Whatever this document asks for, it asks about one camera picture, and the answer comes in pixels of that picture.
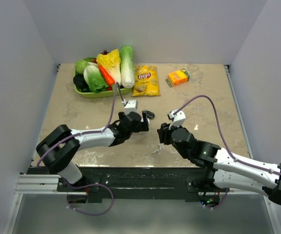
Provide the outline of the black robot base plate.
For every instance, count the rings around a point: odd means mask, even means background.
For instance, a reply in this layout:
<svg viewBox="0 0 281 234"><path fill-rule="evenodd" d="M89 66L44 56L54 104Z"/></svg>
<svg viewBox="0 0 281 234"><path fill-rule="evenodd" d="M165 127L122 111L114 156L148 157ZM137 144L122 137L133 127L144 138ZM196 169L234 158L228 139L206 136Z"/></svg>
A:
<svg viewBox="0 0 281 234"><path fill-rule="evenodd" d="M71 203L101 203L103 199L184 200L216 204L225 192L213 184L214 173L195 167L81 167L81 182L57 183Z"/></svg>

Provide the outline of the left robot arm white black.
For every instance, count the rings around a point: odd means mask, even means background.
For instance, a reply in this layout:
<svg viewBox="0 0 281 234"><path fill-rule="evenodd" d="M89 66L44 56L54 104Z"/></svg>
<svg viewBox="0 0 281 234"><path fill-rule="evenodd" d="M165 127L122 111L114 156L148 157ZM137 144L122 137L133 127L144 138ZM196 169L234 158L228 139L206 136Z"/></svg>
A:
<svg viewBox="0 0 281 234"><path fill-rule="evenodd" d="M112 147L124 143L133 133L147 132L150 120L145 111L118 113L119 120L106 129L88 131L70 129L62 124L56 127L36 147L48 172L60 175L74 191L85 187L85 179L80 169L72 162L78 151L94 147Z"/></svg>

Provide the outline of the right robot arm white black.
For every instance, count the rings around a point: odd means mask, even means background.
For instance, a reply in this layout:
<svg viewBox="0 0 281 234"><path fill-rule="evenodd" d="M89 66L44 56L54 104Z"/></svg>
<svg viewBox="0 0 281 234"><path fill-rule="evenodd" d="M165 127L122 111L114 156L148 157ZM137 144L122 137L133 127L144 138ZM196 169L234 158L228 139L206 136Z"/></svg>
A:
<svg viewBox="0 0 281 234"><path fill-rule="evenodd" d="M186 128L161 124L159 141L172 145L180 156L206 169L196 186L208 192L215 188L251 191L281 205L281 163L264 163L240 155L231 155L220 146L197 140Z"/></svg>

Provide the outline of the black earbud charging case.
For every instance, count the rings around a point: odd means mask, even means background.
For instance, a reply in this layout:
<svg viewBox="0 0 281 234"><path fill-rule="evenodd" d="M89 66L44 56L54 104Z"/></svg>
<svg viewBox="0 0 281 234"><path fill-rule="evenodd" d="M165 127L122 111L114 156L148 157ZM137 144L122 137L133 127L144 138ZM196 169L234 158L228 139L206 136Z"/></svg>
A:
<svg viewBox="0 0 281 234"><path fill-rule="evenodd" d="M154 119L155 118L155 114L151 111L146 110L146 114L148 119Z"/></svg>

